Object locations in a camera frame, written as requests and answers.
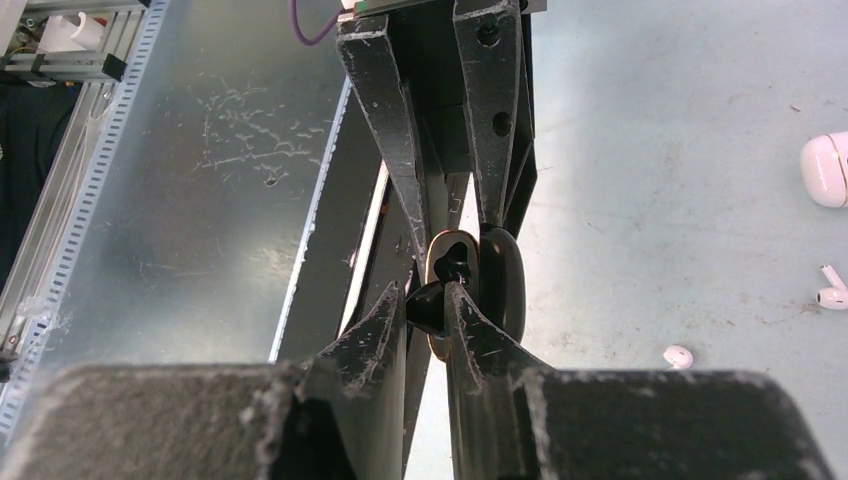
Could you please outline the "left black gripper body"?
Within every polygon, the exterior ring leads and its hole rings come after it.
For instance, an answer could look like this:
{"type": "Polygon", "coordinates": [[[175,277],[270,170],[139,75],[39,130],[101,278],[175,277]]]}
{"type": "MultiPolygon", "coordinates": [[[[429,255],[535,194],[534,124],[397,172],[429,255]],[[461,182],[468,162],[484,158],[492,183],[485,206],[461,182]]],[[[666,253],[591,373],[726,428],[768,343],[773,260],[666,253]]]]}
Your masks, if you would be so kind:
{"type": "Polygon", "coordinates": [[[411,83],[415,110],[445,173],[471,170],[465,132],[465,87],[455,34],[452,1],[355,1],[359,16],[388,14],[401,78],[411,83]]]}

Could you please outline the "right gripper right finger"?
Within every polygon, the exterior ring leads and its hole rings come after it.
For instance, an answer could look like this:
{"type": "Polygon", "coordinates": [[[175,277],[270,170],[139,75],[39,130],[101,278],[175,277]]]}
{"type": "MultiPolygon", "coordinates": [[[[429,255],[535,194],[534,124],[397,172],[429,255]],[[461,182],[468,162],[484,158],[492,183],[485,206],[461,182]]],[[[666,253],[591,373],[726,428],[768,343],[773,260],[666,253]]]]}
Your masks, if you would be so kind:
{"type": "Polygon", "coordinates": [[[750,371],[559,370],[445,289],[458,479],[829,479],[791,397],[750,371]]]}

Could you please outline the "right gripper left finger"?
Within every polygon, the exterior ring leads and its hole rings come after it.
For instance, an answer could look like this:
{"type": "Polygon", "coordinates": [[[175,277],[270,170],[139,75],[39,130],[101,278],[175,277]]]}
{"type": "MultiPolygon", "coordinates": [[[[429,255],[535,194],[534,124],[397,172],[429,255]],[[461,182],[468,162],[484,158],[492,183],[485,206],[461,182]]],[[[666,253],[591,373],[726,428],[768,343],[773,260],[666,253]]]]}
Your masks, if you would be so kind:
{"type": "Polygon", "coordinates": [[[407,323],[390,284],[303,363],[88,365],[45,388],[5,479],[399,479],[407,323]]]}

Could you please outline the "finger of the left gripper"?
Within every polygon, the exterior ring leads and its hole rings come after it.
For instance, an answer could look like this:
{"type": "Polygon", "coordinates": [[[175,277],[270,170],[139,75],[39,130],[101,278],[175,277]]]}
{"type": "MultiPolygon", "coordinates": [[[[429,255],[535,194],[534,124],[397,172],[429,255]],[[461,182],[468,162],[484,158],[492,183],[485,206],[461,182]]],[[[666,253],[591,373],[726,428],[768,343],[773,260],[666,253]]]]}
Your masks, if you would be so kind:
{"type": "Polygon", "coordinates": [[[407,219],[419,276],[427,269],[430,229],[418,127],[401,78],[389,16],[350,14],[339,24],[336,47],[407,219]]]}
{"type": "Polygon", "coordinates": [[[457,1],[452,24],[483,227],[517,237],[538,178],[531,19],[525,1],[457,1]]]}

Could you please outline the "black earbud charging case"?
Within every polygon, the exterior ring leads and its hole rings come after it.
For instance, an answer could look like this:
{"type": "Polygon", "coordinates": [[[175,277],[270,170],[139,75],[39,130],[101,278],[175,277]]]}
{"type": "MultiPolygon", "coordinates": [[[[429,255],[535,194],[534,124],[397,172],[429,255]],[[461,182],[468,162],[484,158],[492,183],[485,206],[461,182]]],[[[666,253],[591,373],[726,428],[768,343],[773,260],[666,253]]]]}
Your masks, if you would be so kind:
{"type": "MultiPolygon", "coordinates": [[[[489,321],[513,340],[522,340],[526,325],[524,262],[517,241],[506,229],[485,224],[478,237],[464,230],[446,230],[431,241],[426,261],[425,284],[434,278],[433,266],[441,258],[467,261],[472,280],[464,287],[489,321]]],[[[444,361],[444,338],[428,335],[437,359],[444,361]]]]}

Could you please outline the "white earbud charging case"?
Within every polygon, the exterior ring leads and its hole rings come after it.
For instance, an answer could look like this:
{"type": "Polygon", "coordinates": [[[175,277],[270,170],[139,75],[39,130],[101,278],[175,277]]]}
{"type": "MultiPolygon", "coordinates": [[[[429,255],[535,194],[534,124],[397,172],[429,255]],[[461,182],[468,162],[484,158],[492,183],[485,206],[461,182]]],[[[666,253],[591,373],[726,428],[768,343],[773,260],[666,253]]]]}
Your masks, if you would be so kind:
{"type": "Polygon", "coordinates": [[[800,153],[800,169],[809,197],[827,208],[847,207],[847,132],[809,140],[800,153]]]}

